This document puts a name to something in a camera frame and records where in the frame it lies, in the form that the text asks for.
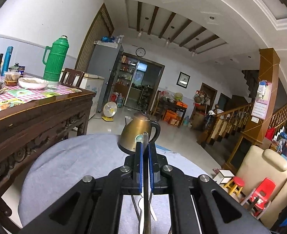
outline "metal screw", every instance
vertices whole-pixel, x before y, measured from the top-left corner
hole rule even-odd
[[[166,164],[163,166],[163,170],[165,170],[166,172],[170,172],[173,170],[173,167],[169,164]]]
[[[210,177],[207,176],[207,175],[201,175],[200,176],[200,181],[203,181],[203,182],[208,182],[210,180]]]
[[[82,180],[83,180],[84,183],[89,183],[89,182],[92,181],[92,179],[93,179],[93,177],[90,176],[90,175],[85,175],[85,176],[82,178]]]
[[[127,165],[123,165],[123,166],[121,166],[120,170],[121,170],[121,172],[123,172],[123,173],[127,173],[127,172],[129,172],[130,167],[127,166]]]

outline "gray tablecloth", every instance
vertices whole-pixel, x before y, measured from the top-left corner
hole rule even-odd
[[[23,226],[43,212],[73,187],[84,175],[106,176],[124,164],[127,154],[117,146],[119,135],[93,134],[64,140],[49,148],[34,162],[24,180],[18,213]],[[168,163],[185,174],[198,177],[206,174],[183,156],[157,149]],[[167,234],[171,226],[167,195],[154,195],[152,207],[158,218],[151,218],[151,233]],[[130,196],[124,196],[119,233],[138,233],[138,219]]]

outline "plate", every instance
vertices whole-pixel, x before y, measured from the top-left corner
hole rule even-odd
[[[20,87],[24,89],[40,90],[48,86],[48,81],[39,78],[24,78],[18,80]]]

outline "checkered tablecloth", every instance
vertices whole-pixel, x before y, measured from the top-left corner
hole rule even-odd
[[[48,86],[41,90],[26,90],[18,85],[5,87],[7,87],[8,90],[0,95],[0,111],[32,100],[80,92],[78,89],[69,88],[63,85]]]

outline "wooden ceiling beam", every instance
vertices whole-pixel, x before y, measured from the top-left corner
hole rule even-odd
[[[163,27],[160,35],[159,35],[159,39],[163,37],[164,32],[166,31],[166,29],[168,28],[169,24],[171,23],[171,21],[173,20],[174,16],[176,15],[175,12],[172,12],[171,15],[169,16],[165,26]]]
[[[182,32],[183,30],[185,30],[186,27],[187,27],[191,22],[192,22],[192,20],[187,19],[187,20],[185,21],[185,23],[184,23],[184,24],[174,33],[174,35],[171,37],[170,42],[173,42],[174,39],[176,39],[177,36],[178,36],[179,34],[181,34],[181,32]]]
[[[142,7],[143,7],[143,3],[142,2],[138,2],[138,6],[137,6],[137,32],[140,31],[140,19],[141,19]]]
[[[206,40],[203,40],[200,43],[198,43],[198,44],[194,45],[193,47],[189,48],[189,51],[191,52],[191,51],[193,51],[193,50],[195,50],[195,49],[197,49],[197,48],[199,48],[201,46],[206,45],[207,43],[212,42],[213,40],[217,40],[218,38],[219,37],[215,34],[215,35],[207,38]]]
[[[206,30],[205,27],[201,26],[199,30],[196,30],[193,34],[191,34],[188,38],[184,39],[179,46],[182,47],[185,44],[187,44],[189,41],[193,40],[195,37],[197,37],[199,34],[203,33]]]
[[[152,30],[152,27],[153,27],[153,24],[154,24],[154,21],[155,21],[155,17],[157,16],[158,10],[159,10],[159,7],[158,7],[158,6],[155,6],[155,7],[154,7],[153,14],[152,14],[152,18],[151,18],[149,30],[148,30],[148,35],[151,34],[151,30]]]

